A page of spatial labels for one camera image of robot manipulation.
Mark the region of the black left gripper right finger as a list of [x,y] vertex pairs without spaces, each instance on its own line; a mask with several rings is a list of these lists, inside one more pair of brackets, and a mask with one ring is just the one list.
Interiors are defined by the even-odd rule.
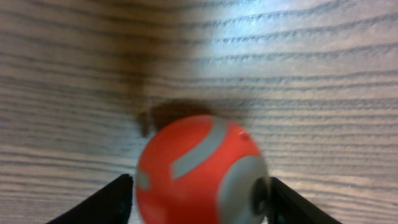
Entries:
[[276,177],[271,178],[270,224],[341,224]]

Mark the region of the red grey toy ball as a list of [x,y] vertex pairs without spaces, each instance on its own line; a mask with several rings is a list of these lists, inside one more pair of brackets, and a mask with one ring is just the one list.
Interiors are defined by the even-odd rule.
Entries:
[[261,223],[254,186],[266,181],[260,149],[239,125],[190,116],[157,132],[136,167],[143,223]]

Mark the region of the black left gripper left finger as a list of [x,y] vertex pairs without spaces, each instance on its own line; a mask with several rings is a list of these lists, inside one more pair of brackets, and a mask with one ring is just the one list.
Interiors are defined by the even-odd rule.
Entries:
[[127,224],[133,205],[133,178],[120,175],[49,224]]

